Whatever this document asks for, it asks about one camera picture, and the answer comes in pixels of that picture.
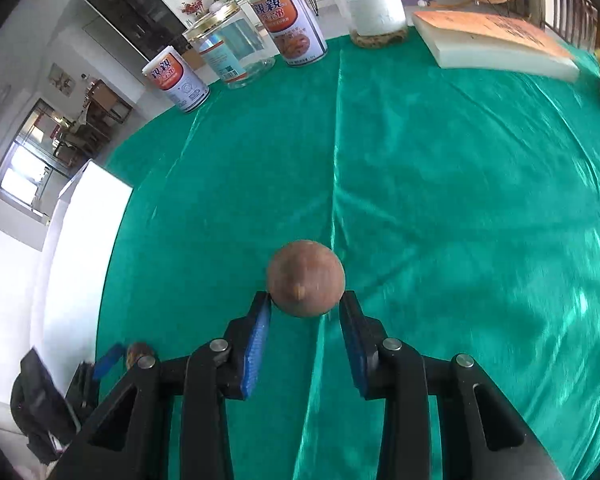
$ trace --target white vase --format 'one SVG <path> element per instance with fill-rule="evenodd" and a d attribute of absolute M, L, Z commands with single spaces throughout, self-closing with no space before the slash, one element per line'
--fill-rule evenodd
<path fill-rule="evenodd" d="M 216 10 L 219 10 L 220 7 L 222 7 L 225 3 L 226 0 L 218 0 L 217 2 L 213 2 L 211 5 L 209 5 L 209 12 L 216 12 Z"/>

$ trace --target transparent jar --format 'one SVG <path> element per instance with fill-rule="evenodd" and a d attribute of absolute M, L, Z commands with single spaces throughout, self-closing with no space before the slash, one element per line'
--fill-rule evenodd
<path fill-rule="evenodd" d="M 407 35 L 402 0 L 335 0 L 351 40 L 364 48 L 400 43 Z"/>
<path fill-rule="evenodd" d="M 229 88 L 241 88 L 276 62 L 235 0 L 197 20 L 183 33 Z"/>

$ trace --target wall picture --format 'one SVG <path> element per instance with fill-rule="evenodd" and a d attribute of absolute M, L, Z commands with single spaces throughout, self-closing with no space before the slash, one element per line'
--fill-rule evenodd
<path fill-rule="evenodd" d="M 75 88 L 75 80 L 55 63 L 51 65 L 49 71 L 49 82 L 67 97 L 71 95 Z"/>

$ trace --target book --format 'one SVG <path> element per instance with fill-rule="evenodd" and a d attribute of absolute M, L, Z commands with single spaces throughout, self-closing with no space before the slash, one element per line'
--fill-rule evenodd
<path fill-rule="evenodd" d="M 523 20 L 452 10 L 413 13 L 413 24 L 440 68 L 487 68 L 574 82 L 571 53 Z"/>

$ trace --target metal screw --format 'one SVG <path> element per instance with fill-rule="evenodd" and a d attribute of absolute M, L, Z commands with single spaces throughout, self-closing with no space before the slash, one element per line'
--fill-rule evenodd
<path fill-rule="evenodd" d="M 382 346 L 384 346 L 387 350 L 399 350 L 402 348 L 402 341 L 396 339 L 395 337 L 388 337 L 382 341 Z"/>
<path fill-rule="evenodd" d="M 458 356 L 456 357 L 456 362 L 462 368 L 471 368 L 475 363 L 474 358 L 471 357 L 469 354 L 458 354 Z"/>
<path fill-rule="evenodd" d="M 155 365 L 155 357 L 152 355 L 143 355 L 138 359 L 138 366 L 143 370 L 148 370 L 149 368 L 153 368 Z"/>
<path fill-rule="evenodd" d="M 229 348 L 229 343 L 225 341 L 225 339 L 214 339 L 211 343 L 209 343 L 209 348 L 211 348 L 214 352 L 224 352 L 227 348 Z"/>

